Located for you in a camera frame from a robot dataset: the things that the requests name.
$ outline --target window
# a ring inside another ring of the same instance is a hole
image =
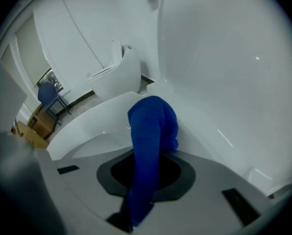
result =
[[[45,73],[45,75],[41,77],[41,79],[39,79],[37,85],[38,87],[40,87],[42,84],[46,82],[53,84],[57,92],[63,90],[62,85],[60,84],[59,80],[57,79],[56,75],[53,73],[53,70],[51,68]]]

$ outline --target wooden furniture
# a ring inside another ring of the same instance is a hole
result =
[[[17,128],[15,128],[17,135],[24,138],[27,142],[31,143],[32,146],[35,148],[47,149],[49,143],[42,139],[34,130],[32,130],[20,121],[18,121],[18,127],[20,133],[18,133]]]
[[[55,120],[51,118],[44,110],[43,104],[40,104],[30,117],[27,126],[32,128],[43,139],[50,136],[54,131]]]

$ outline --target chair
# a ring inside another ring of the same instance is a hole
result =
[[[58,101],[64,107],[64,109],[70,115],[72,115],[71,112],[67,109],[67,105],[60,98],[56,88],[52,84],[50,84],[49,82],[42,84],[40,86],[40,88],[38,89],[38,100],[45,106],[45,111],[49,110],[55,117],[56,117],[56,115],[50,109],[50,107],[55,103],[55,101]]]

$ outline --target white curved surface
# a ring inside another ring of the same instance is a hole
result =
[[[88,79],[93,91],[104,101],[140,88],[140,61],[135,50],[125,46],[122,61],[113,68],[100,71]]]
[[[147,89],[186,127],[180,150],[206,150],[266,195],[291,183],[288,18],[274,0],[175,1],[161,0],[162,79]],[[196,150],[195,139],[202,144]]]
[[[97,142],[92,147],[92,155],[125,148],[123,147],[125,145],[132,146],[127,112],[142,98],[141,95],[128,92],[103,102],[73,119],[49,144],[47,151],[52,160],[62,159],[70,151],[95,137]]]

